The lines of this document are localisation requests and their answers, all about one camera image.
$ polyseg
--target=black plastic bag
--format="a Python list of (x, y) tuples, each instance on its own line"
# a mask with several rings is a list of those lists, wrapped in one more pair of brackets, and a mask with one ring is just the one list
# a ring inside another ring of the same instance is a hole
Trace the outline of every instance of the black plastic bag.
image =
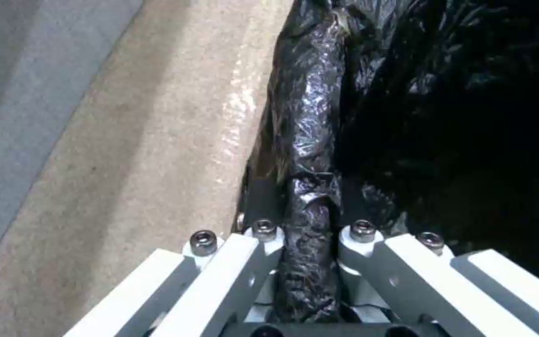
[(415, 0), (371, 60), (336, 153), (344, 177), (395, 200), (375, 222), (407, 211), (412, 233), (539, 276), (539, 2)]
[(340, 173), (387, 234), (539, 276), (539, 2), (296, 0), (273, 66), (246, 180), (284, 219), (274, 319), (338, 320)]
[(274, 319), (338, 318), (331, 269), (340, 195), (334, 170), (346, 29), (328, 2), (293, 4), (274, 52), (262, 132), (249, 174), (274, 174), (287, 204)]

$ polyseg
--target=bolt head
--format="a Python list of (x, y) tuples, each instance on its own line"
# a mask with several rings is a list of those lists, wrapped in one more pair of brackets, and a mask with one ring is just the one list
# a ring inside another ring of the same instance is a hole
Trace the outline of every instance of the bolt head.
[(199, 230), (190, 237), (190, 250), (196, 256), (210, 256), (218, 250), (216, 233), (210, 230)]
[(251, 229), (253, 230), (253, 237), (256, 237), (261, 242), (274, 240), (278, 232), (278, 226), (268, 219), (253, 222)]
[(417, 239), (425, 247), (428, 247), (428, 249), (436, 253), (437, 256), (442, 255), (444, 249), (444, 239), (440, 235), (432, 232), (423, 232), (417, 235)]
[(376, 226), (368, 220), (359, 219), (350, 226), (350, 238), (362, 243), (372, 242), (376, 238)]

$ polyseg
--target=white plastic part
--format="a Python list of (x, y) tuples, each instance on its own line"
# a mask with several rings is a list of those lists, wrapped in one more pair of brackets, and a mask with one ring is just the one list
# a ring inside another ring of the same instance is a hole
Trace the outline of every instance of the white plastic part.
[(152, 337), (217, 337), (228, 322), (242, 322), (278, 258), (257, 239), (230, 235)]
[(220, 250), (224, 242), (224, 239), (218, 237), (218, 249), (215, 253), (209, 256), (196, 256), (195, 254), (193, 254), (192, 249), (190, 249), (190, 241), (186, 241), (186, 243), (184, 243), (184, 245), (182, 246), (182, 255), (193, 258), (195, 260), (195, 264), (197, 265), (197, 269), (201, 271), (205, 266), (207, 266), (207, 263), (209, 263), (209, 261), (211, 261), (211, 259), (218, 253), (218, 250)]
[(539, 278), (492, 249), (459, 256), (451, 265), (539, 333)]
[(537, 336), (411, 235), (377, 243), (355, 267), (403, 322), (428, 314), (454, 337)]
[(346, 291), (343, 294), (345, 300), (351, 306), (375, 305), (380, 308), (387, 308), (388, 305), (378, 294), (376, 289), (361, 276), (356, 269), (349, 265), (355, 265), (358, 255), (371, 256), (376, 243), (384, 240), (383, 235), (376, 231), (376, 236), (372, 242), (361, 243), (350, 237), (350, 226), (346, 226), (338, 235), (338, 269), (340, 277)]
[(196, 275), (192, 258), (157, 249), (64, 336), (142, 336)]
[[(247, 228), (244, 235), (247, 237), (253, 237), (253, 230), (251, 228)], [(276, 228), (275, 239), (272, 241), (262, 242), (262, 244), (265, 249), (266, 256), (271, 256), (272, 254), (280, 255), (282, 253), (282, 248), (284, 248), (284, 231), (282, 228)], [(274, 293), (276, 292), (276, 276), (276, 269), (269, 272), (267, 279), (265, 279), (265, 283), (261, 287), (261, 290), (259, 290), (255, 303), (269, 305), (274, 302)]]

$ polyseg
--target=metal linkage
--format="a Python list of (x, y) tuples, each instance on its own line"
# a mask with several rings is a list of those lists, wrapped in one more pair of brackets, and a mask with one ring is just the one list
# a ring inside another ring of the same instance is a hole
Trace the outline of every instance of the metal linkage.
[(279, 258), (270, 242), (230, 235), (152, 336), (217, 337), (227, 323), (242, 322)]
[(536, 336), (528, 326), (405, 234), (350, 259), (402, 322), (437, 320), (451, 336)]
[(539, 278), (492, 249), (456, 257), (451, 266), (539, 333)]
[(157, 249), (65, 336), (142, 336), (196, 276), (192, 258)]

